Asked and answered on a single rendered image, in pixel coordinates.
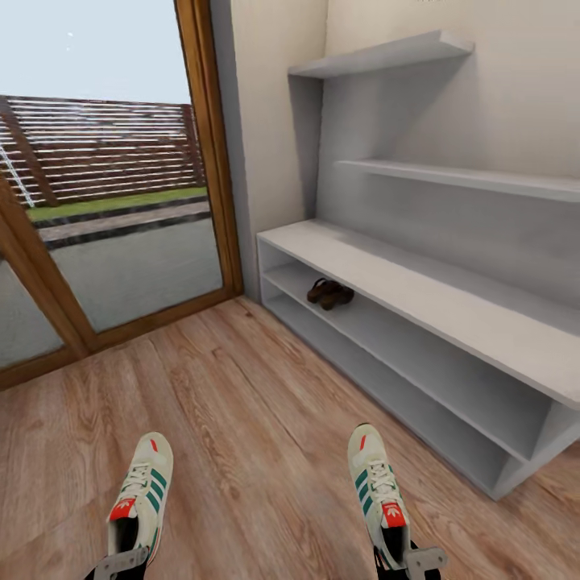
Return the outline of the gym shoe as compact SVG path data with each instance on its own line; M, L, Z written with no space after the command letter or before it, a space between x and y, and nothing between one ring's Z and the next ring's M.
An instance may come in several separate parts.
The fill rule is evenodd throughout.
M148 547L147 567L154 561L172 472L172 447L167 438L158 431L147 433L136 447L117 503L107 516L108 555Z
M412 550L410 520L383 440L371 423L352 432L347 458L369 542L387 569L407 569L403 554Z

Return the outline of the sandal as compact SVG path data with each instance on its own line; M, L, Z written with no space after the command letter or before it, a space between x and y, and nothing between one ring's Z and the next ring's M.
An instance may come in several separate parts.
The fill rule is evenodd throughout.
M315 284L311 291L308 291L307 301L316 304L322 297L327 298L327 293L330 292L331 288L335 287L335 292L339 289L335 285L342 287L337 281L322 280L321 283Z
M354 289L348 286L338 287L335 292L335 287L331 288L330 292L327 293L327 298L321 298L321 308L326 312L332 310L336 304L349 304L354 299Z

